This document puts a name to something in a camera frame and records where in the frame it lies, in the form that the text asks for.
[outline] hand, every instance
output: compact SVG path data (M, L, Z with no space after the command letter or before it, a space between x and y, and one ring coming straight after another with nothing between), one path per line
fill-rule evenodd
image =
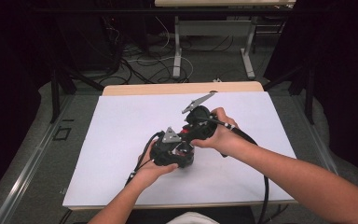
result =
M145 156L140 163L142 168L138 170L137 174L130 183L136 183L138 187L146 189L151 186L161 175L172 172L178 168L178 164L170 164L167 166L157 166L150 160L150 150L151 147L156 143L152 141L149 148L147 149Z
M220 121L235 125L239 128L237 122L226 115L224 108L218 107L211 113L215 114ZM243 139L223 125L217 125L212 137L205 140L194 139L191 141L191 145L196 147L212 147L220 153L229 156L232 144L235 144L238 140L242 141Z

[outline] metal lever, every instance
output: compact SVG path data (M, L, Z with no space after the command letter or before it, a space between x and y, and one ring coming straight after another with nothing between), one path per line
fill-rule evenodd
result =
M202 104L203 102L205 102L206 100L208 100L209 98L211 98L213 95L214 95L214 91L211 91L211 92L209 92L208 95L202 96L202 97L200 97L200 98L197 99L197 100L191 101L191 104L188 105L188 106L186 107L186 109L184 109L184 110L182 111L182 114L185 114L185 113L187 113L187 112L193 110L194 108L196 108L197 106L199 106L200 104Z

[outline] forearm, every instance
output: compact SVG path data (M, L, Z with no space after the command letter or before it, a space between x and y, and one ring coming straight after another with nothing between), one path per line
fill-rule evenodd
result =
M330 222L358 223L358 188L316 165L235 141L232 157L254 167Z
M136 203L143 188L134 182L125 187L100 213L89 223L126 223L133 206Z

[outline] finger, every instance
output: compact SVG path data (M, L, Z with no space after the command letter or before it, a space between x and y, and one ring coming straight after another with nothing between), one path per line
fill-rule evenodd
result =
M150 142L149 147L147 148L146 153L145 153L144 161L148 161L150 159L150 150L156 142L157 142L157 139L154 139L153 141Z
M219 116L225 117L226 116L226 112L223 107L217 107L216 109L212 110L211 113L215 114L217 117L219 117Z
M160 175L165 175L167 173L170 173L170 172L176 170L178 167L179 167L179 165L177 163L169 164L169 165L166 165L166 166L160 166L159 169L158 169L159 174Z
M231 124L231 125L234 125L234 126L237 127L237 128L240 128L240 127L238 127L238 123L235 122L235 120L232 119L232 118L227 117L227 123L229 123L229 124Z
M193 139L190 144L195 147L205 147L205 141L206 140Z

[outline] wooden table edge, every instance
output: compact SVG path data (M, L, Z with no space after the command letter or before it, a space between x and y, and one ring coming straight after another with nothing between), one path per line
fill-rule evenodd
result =
M257 81L137 84L107 86L103 89L102 96L208 93L210 91L234 92L264 90L262 85Z

